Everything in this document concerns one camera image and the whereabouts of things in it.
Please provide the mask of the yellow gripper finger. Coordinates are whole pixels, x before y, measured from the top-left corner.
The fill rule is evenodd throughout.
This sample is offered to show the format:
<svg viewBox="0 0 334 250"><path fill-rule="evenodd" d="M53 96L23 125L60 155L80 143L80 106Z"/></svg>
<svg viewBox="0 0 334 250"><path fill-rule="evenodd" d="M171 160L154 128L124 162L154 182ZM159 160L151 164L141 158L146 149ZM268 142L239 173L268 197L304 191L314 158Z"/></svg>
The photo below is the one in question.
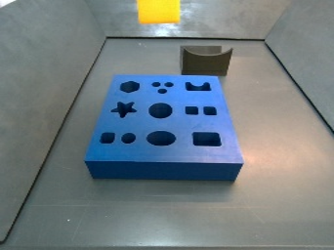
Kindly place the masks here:
<svg viewBox="0 0 334 250"><path fill-rule="evenodd" d="M180 0L137 0L137 10L140 24L180 21Z"/></svg>

